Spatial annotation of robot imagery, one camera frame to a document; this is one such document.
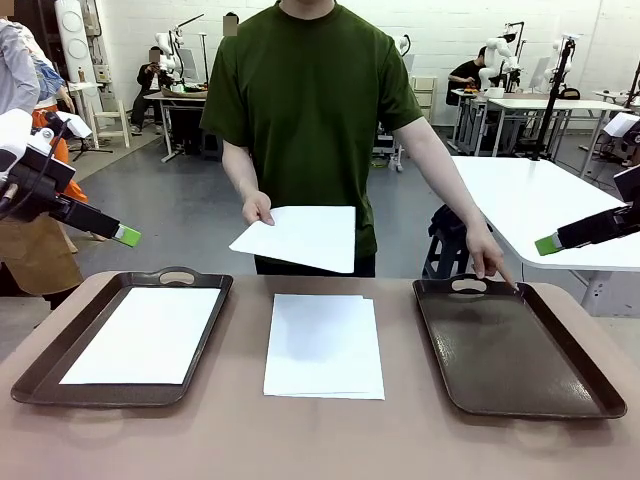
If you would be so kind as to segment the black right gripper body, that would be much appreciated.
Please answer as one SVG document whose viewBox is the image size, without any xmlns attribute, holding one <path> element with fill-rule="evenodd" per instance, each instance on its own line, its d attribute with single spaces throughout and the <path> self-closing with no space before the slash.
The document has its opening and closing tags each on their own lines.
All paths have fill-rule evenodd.
<svg viewBox="0 0 640 480">
<path fill-rule="evenodd" d="M 639 231 L 639 166 L 616 174 L 614 182 L 625 206 L 612 209 L 608 214 L 609 240 Z"/>
</svg>

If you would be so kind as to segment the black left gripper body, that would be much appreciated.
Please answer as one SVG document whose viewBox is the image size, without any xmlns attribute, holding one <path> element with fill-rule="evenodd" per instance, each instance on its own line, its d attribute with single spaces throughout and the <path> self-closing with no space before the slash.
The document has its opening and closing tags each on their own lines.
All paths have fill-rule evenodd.
<svg viewBox="0 0 640 480">
<path fill-rule="evenodd" d="M 1 179 L 1 219 L 29 223 L 42 214 L 64 220 L 72 201 L 64 196 L 75 169 L 52 153 L 27 146 Z"/>
</svg>

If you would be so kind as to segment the person's left hand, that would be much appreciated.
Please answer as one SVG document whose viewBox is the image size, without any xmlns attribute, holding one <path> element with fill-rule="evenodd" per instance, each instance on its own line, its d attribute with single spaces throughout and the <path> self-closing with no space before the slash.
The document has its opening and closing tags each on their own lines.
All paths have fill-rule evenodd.
<svg viewBox="0 0 640 480">
<path fill-rule="evenodd" d="M 485 224 L 467 228 L 466 244 L 478 279 L 499 274 L 514 291 L 518 291 L 516 282 L 505 266 L 503 251 Z"/>
</svg>

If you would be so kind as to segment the person's right hand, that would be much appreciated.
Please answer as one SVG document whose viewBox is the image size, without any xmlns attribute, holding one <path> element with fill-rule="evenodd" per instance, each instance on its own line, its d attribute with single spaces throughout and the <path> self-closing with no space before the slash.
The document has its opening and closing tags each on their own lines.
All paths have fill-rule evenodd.
<svg viewBox="0 0 640 480">
<path fill-rule="evenodd" d="M 242 214 L 248 225 L 256 222 L 262 222 L 269 226 L 275 225 L 271 215 L 271 200 L 259 190 L 253 190 L 244 196 Z"/>
</svg>

